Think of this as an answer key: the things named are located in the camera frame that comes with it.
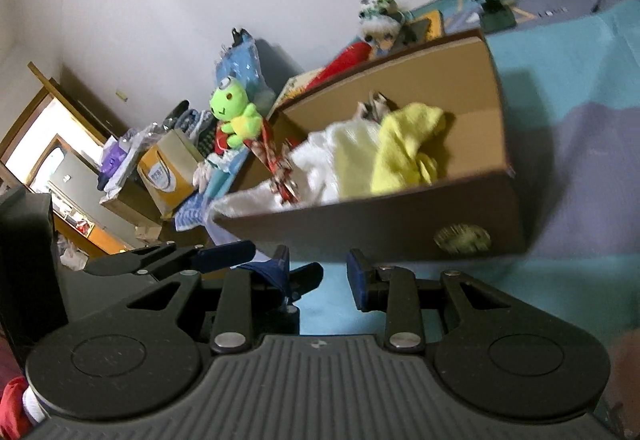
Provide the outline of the red cloth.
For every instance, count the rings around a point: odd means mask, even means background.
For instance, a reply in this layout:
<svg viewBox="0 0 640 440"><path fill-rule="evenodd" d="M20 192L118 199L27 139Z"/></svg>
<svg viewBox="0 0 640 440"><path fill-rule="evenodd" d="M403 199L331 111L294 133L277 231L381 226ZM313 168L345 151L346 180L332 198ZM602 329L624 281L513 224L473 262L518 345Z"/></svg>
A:
<svg viewBox="0 0 640 440"><path fill-rule="evenodd" d="M0 402L0 434L2 440L16 440L32 430L26 415L23 394L28 388L24 376L11 379L2 391Z"/></svg>

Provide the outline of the yellow cloth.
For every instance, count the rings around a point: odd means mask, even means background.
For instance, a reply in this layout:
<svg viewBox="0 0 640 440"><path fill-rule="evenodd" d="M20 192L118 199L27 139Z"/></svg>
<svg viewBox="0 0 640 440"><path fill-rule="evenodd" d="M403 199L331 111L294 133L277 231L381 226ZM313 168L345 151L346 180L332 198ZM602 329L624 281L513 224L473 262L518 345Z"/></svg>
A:
<svg viewBox="0 0 640 440"><path fill-rule="evenodd" d="M436 160L421 147L446 129L442 108L411 103L388 114L379 125L370 196L390 195L437 181Z"/></svg>

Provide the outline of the tan tissue box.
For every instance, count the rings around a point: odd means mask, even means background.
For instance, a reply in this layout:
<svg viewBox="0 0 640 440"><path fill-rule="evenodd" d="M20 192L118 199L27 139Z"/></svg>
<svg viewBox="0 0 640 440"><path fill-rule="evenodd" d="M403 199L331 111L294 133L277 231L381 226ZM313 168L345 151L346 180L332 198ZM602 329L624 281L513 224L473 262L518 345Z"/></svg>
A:
<svg viewBox="0 0 640 440"><path fill-rule="evenodd" d="M162 220L196 191L193 173L204 160L181 130L170 130L140 158L137 170Z"/></svg>

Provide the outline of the brown cardboard box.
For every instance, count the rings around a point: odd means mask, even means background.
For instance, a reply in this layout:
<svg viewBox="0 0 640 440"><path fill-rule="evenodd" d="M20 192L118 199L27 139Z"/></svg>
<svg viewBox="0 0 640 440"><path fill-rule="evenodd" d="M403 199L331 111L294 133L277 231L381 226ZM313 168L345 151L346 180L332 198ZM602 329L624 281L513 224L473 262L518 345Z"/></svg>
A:
<svg viewBox="0 0 640 440"><path fill-rule="evenodd" d="M212 202L213 234L298 259L509 255L525 238L501 84L468 31L368 62L270 117L278 165L248 158Z"/></svg>

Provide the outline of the white towel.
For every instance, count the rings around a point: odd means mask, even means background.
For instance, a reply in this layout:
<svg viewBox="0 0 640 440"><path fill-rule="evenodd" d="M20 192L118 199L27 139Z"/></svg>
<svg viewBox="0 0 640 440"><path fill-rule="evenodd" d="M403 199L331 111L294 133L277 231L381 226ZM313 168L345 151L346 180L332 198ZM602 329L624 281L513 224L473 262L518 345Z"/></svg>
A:
<svg viewBox="0 0 640 440"><path fill-rule="evenodd" d="M214 219L263 215L311 206L336 204L371 195L373 163L381 126L370 120L334 122L311 132L288 155L298 202L285 203L267 181L228 194L210 204Z"/></svg>

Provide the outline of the green frog plush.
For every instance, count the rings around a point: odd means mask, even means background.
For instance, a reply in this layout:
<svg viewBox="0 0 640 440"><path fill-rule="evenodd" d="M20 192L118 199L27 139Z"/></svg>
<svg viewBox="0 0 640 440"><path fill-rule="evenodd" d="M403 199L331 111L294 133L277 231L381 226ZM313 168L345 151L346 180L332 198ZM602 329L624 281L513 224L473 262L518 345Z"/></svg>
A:
<svg viewBox="0 0 640 440"><path fill-rule="evenodd" d="M239 148L262 134L262 115L238 79L224 77L209 101L209 108L229 149Z"/></svg>

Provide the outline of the grey patterned sock bundle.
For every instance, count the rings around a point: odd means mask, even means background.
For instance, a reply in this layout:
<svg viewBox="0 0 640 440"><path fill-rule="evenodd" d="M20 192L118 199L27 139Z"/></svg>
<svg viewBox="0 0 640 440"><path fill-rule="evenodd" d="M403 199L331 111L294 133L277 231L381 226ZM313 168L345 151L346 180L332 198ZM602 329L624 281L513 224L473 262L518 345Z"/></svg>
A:
<svg viewBox="0 0 640 440"><path fill-rule="evenodd" d="M352 119L370 120L381 123L384 118L396 111L398 106L378 91L370 91L365 102L359 102Z"/></svg>

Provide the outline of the blue plastic bag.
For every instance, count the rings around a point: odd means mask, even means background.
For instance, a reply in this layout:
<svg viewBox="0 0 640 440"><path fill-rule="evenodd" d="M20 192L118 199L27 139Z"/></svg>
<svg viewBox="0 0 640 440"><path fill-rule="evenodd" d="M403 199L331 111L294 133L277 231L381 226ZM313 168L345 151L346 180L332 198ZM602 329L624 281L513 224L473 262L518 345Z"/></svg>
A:
<svg viewBox="0 0 640 440"><path fill-rule="evenodd" d="M277 95L262 74L256 41L244 28L233 28L231 34L232 44L222 48L220 59L216 62L216 84L225 77L235 78L258 111L267 117Z"/></svg>

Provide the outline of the yellow children's book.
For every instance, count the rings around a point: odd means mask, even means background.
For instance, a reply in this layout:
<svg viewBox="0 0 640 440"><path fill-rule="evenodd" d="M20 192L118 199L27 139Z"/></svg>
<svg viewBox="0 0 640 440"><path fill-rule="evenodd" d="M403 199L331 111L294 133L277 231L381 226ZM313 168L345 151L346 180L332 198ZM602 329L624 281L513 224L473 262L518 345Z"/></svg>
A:
<svg viewBox="0 0 640 440"><path fill-rule="evenodd" d="M288 103L290 100L294 100L294 98L296 98L297 96L305 93L308 85L310 85L311 82L313 82L314 79L316 79L316 77L322 73L322 71L322 68L317 68L314 70L306 71L303 74L298 74L297 76L288 79L288 81L285 82L285 85L282 88L281 92L278 94L273 105L271 106L267 117L270 118L278 108Z"/></svg>

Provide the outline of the red plush cylinder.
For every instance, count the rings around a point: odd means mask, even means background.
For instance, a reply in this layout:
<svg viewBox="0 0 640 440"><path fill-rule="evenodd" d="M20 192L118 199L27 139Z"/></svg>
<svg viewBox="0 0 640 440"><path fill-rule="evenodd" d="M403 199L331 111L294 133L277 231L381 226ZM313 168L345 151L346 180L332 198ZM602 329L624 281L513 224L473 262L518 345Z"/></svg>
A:
<svg viewBox="0 0 640 440"><path fill-rule="evenodd" d="M316 86L331 80L336 76L345 74L346 71L360 66L369 60L372 48L371 45L364 41L358 41L350 44L338 54L332 62L329 62L314 79L309 82L305 91L312 90Z"/></svg>

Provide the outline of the panda plush toy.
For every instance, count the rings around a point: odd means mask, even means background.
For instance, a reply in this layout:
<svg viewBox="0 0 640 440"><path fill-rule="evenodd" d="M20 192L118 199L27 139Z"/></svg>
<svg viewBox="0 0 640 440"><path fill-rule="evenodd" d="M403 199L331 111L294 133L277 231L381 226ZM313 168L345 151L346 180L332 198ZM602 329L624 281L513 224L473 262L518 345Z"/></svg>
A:
<svg viewBox="0 0 640 440"><path fill-rule="evenodd" d="M361 0L358 17L360 38L378 51L389 52L397 43L416 42L416 35L395 0Z"/></svg>

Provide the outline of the orange picture book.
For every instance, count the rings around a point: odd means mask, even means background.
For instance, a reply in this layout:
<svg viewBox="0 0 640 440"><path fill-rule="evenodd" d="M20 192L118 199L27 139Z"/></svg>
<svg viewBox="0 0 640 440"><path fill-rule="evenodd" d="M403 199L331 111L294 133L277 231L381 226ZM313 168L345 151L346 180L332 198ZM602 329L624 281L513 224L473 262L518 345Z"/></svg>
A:
<svg viewBox="0 0 640 440"><path fill-rule="evenodd" d="M409 12L404 14L400 42L405 46L430 42L444 34L444 18L439 10L429 10L420 15Z"/></svg>

